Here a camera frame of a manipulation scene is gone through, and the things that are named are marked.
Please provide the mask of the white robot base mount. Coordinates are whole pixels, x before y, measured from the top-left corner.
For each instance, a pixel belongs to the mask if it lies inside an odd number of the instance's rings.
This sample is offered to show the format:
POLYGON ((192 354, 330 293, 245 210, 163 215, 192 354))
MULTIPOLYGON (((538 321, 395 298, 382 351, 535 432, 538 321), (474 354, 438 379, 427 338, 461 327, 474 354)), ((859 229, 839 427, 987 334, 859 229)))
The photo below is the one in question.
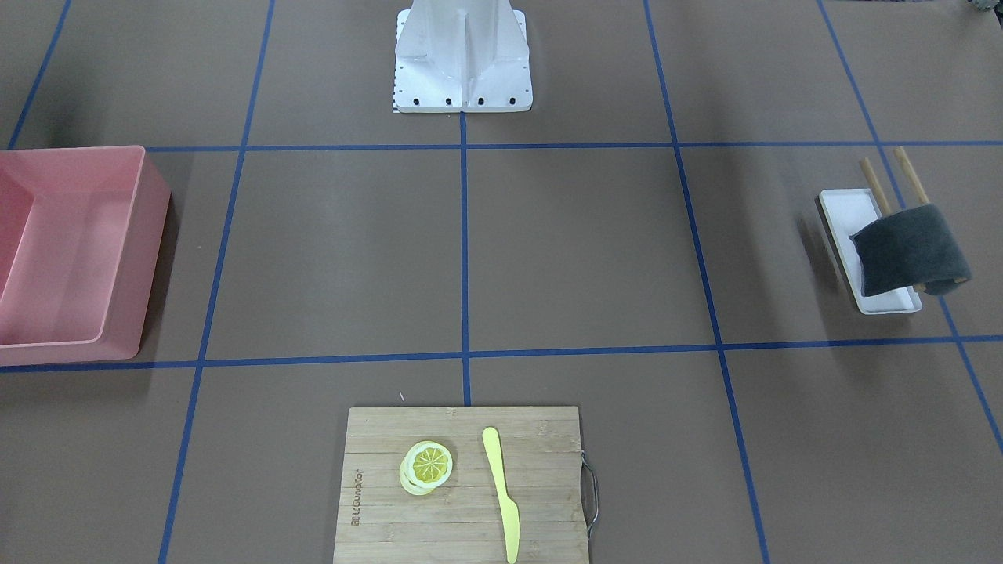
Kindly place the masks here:
POLYGON ((392 107, 402 114, 527 112, 529 35, 509 1, 415 1, 396 15, 392 107))

